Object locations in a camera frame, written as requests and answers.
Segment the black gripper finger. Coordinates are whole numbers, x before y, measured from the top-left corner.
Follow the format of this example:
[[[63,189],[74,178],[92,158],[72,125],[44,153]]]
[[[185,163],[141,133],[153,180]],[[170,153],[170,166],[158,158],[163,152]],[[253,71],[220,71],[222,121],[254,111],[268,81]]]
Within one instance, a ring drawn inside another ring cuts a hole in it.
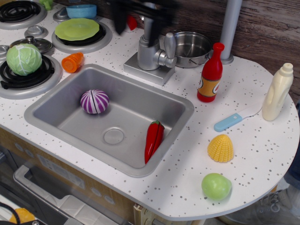
[[[126,28],[127,13],[124,10],[114,9],[112,11],[112,15],[114,20],[115,30],[119,35],[121,35]]]
[[[162,29],[164,28],[164,20],[147,20],[146,21],[146,36],[148,47],[152,47],[158,39]]]

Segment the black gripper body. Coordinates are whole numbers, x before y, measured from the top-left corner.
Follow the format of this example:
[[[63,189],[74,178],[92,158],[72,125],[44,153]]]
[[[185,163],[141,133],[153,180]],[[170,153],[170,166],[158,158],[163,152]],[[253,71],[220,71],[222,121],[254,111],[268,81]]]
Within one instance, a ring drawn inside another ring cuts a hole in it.
[[[135,13],[170,26],[180,4],[176,0],[111,0],[110,7],[113,16]]]

